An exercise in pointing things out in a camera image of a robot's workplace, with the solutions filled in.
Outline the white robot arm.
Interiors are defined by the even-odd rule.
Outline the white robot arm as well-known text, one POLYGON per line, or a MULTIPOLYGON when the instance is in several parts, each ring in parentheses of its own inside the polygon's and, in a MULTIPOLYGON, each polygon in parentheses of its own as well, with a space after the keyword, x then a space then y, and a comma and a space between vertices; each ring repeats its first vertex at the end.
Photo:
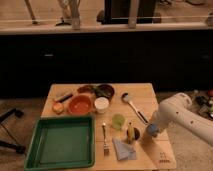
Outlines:
POLYGON ((191 105, 192 100, 185 93, 177 93, 164 99, 153 113, 146 132, 157 137, 170 122, 174 122, 213 146, 213 122, 191 112, 191 105))

